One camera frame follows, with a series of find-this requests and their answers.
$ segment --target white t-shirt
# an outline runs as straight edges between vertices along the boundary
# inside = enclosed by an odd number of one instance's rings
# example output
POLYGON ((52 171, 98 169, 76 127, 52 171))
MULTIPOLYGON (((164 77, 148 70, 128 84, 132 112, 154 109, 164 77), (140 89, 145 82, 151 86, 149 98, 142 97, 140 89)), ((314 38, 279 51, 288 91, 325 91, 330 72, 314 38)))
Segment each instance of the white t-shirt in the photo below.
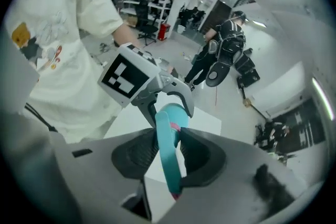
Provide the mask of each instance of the white t-shirt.
POLYGON ((193 10, 195 7, 198 7, 198 0, 189 0, 187 9, 193 10))
POLYGON ((28 102, 68 142, 80 141, 121 107, 97 84, 102 67, 87 53, 81 28, 106 37, 123 21, 111 0, 13 0, 5 26, 40 78, 28 102))

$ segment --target black pants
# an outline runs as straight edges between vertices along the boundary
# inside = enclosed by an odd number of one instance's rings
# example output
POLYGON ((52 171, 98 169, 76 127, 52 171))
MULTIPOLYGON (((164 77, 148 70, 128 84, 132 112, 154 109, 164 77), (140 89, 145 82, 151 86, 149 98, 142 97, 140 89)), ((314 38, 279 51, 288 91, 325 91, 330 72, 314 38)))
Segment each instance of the black pants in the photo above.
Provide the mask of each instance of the black pants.
POLYGON ((186 9, 182 19, 181 19, 181 25, 182 26, 186 26, 187 25, 187 21, 191 18, 191 16, 193 15, 194 11, 192 9, 186 9))
POLYGON ((185 77, 184 81, 190 83, 192 79, 202 70, 202 73, 194 80, 194 85, 202 83, 209 73, 211 65, 215 62, 213 55, 199 55, 194 63, 193 67, 185 77))

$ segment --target light strip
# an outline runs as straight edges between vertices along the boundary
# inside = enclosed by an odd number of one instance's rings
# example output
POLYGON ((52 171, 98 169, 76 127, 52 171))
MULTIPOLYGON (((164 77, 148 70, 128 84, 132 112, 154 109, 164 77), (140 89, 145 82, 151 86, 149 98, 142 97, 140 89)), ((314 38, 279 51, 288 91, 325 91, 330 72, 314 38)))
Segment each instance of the light strip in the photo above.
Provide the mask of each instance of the light strip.
POLYGON ((266 25, 264 25, 263 23, 256 22, 255 20, 254 20, 253 22, 254 22, 256 25, 260 25, 260 26, 266 27, 266 25))
POLYGON ((315 89, 319 93, 319 95, 320 95, 320 97, 321 97, 321 99, 324 103, 324 106, 327 109, 330 120, 333 121, 335 119, 335 115, 334 115, 334 112, 331 109, 331 105, 330 105, 330 102, 329 102, 327 96, 325 95, 324 91, 321 88, 321 85, 319 85, 319 83, 317 82, 317 80, 315 78, 312 78, 312 82, 313 82, 313 85, 314 85, 315 89))

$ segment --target wire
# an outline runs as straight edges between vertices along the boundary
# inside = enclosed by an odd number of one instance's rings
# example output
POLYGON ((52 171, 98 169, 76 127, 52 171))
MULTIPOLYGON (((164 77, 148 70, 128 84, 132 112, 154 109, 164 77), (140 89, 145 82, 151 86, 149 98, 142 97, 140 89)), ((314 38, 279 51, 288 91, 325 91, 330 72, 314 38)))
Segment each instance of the wire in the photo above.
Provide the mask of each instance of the wire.
POLYGON ((31 114, 33 114, 37 119, 39 119, 43 124, 45 124, 49 131, 57 132, 56 128, 51 126, 43 117, 28 103, 25 105, 25 109, 28 110, 31 114))

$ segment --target t-shirt sleeve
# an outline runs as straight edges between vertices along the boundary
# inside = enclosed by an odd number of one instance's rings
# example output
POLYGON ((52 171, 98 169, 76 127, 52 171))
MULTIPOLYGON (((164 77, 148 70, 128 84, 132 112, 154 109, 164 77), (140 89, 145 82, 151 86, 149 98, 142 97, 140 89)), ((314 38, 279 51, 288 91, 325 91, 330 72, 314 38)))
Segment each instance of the t-shirt sleeve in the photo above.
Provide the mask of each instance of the t-shirt sleeve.
POLYGON ((77 0, 77 24, 99 38, 117 30, 123 20, 111 0, 77 0))

